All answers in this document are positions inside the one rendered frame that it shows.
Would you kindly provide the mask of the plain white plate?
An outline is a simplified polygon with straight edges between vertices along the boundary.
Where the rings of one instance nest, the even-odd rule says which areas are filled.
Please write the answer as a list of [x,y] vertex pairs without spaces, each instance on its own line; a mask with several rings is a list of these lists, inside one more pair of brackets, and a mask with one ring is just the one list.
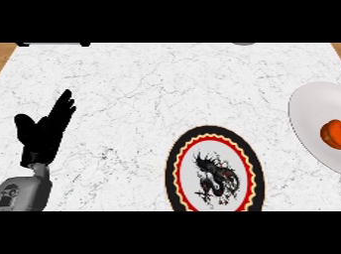
[[317,161],[341,174],[341,150],[320,138],[322,126],[341,120],[341,84],[317,81],[300,86],[289,97],[288,116],[297,138]]

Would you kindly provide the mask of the orange squash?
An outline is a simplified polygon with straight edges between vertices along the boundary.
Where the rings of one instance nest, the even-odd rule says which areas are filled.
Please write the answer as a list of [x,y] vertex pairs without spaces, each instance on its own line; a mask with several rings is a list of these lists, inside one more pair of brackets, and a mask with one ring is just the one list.
[[341,121],[331,120],[320,129],[323,142],[335,149],[341,150]]

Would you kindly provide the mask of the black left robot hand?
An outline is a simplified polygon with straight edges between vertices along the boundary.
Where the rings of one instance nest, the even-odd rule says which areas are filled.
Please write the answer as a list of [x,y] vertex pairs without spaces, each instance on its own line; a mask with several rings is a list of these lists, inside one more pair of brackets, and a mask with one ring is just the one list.
[[38,122],[26,114],[15,116],[18,139],[23,144],[22,167],[29,168],[37,163],[49,165],[54,161],[75,111],[72,92],[66,89],[50,114]]

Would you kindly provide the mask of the black-rimmed dragon print plate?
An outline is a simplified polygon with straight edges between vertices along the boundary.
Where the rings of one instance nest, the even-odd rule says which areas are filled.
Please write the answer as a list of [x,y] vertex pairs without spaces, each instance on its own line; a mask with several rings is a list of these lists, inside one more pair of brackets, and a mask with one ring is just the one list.
[[165,187],[176,211],[261,211],[261,165],[233,131],[207,125],[180,136],[167,159]]

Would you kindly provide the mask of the black and white appliance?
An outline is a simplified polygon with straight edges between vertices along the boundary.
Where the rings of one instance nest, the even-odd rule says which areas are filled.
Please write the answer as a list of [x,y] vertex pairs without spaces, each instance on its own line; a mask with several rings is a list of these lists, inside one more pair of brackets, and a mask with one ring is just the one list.
[[18,47],[31,47],[31,46],[81,46],[81,47],[88,47],[90,43],[23,43],[23,42],[18,42],[16,43]]

